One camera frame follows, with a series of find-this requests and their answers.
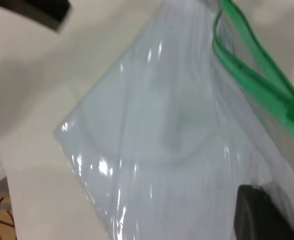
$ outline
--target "green plastic strip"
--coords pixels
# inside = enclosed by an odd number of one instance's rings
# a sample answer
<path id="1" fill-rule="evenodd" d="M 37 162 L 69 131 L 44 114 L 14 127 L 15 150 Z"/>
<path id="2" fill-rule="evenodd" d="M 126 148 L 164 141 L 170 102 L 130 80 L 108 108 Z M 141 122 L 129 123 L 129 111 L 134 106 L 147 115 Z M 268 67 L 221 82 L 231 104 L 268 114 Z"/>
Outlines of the green plastic strip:
<path id="1" fill-rule="evenodd" d="M 222 14 L 232 21 L 265 77 L 256 73 L 222 45 L 217 35 Z M 263 49 L 245 16 L 231 0 L 221 0 L 213 25 L 212 46 L 221 64 L 238 84 L 294 137 L 294 87 Z"/>

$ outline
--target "black object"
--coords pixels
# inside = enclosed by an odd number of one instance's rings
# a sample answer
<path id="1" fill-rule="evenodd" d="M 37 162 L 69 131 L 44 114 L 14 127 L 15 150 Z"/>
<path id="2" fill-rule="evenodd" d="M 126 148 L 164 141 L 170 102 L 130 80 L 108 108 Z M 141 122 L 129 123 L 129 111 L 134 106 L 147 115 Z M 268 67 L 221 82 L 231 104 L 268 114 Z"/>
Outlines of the black object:
<path id="1" fill-rule="evenodd" d="M 238 188 L 234 230 L 237 240 L 294 240 L 294 231 L 269 196 L 251 185 Z"/>
<path id="2" fill-rule="evenodd" d="M 68 0 L 0 0 L 0 6 L 58 30 L 68 15 Z"/>

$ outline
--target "green zipper seal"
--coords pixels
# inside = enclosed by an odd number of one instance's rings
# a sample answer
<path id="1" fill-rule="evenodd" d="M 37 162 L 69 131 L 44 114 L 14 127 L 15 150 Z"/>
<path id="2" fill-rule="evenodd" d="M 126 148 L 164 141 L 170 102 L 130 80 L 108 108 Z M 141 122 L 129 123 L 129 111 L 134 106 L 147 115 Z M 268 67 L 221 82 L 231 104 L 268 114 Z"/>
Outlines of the green zipper seal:
<path id="1" fill-rule="evenodd" d="M 217 35 L 222 14 L 235 25 L 265 77 L 256 73 L 222 45 Z M 220 10 L 213 24 L 212 46 L 215 55 L 236 82 L 294 137 L 294 87 L 263 49 L 244 14 L 231 0 L 221 0 Z"/>

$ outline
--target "white table surface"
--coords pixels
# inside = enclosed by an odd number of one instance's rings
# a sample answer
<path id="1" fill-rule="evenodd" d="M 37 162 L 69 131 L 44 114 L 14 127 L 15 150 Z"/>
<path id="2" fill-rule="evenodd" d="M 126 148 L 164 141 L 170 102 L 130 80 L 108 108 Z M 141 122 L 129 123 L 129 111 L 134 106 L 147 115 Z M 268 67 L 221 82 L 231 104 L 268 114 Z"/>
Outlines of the white table surface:
<path id="1" fill-rule="evenodd" d="M 53 131 L 161 0 L 73 0 L 56 34 L 0 9 L 0 160 L 19 240 L 107 239 Z M 294 83 L 294 0 L 237 0 Z"/>

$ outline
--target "clear plastic bag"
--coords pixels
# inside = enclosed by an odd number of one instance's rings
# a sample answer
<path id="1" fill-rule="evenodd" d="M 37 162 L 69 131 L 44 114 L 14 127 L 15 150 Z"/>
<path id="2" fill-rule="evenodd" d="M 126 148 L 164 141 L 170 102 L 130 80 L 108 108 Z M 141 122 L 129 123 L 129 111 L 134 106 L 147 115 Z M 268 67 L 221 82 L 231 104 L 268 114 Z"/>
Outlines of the clear plastic bag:
<path id="1" fill-rule="evenodd" d="M 113 240 L 234 239 L 240 184 L 294 228 L 294 171 L 212 51 L 213 23 L 204 3 L 167 0 L 56 130 Z"/>

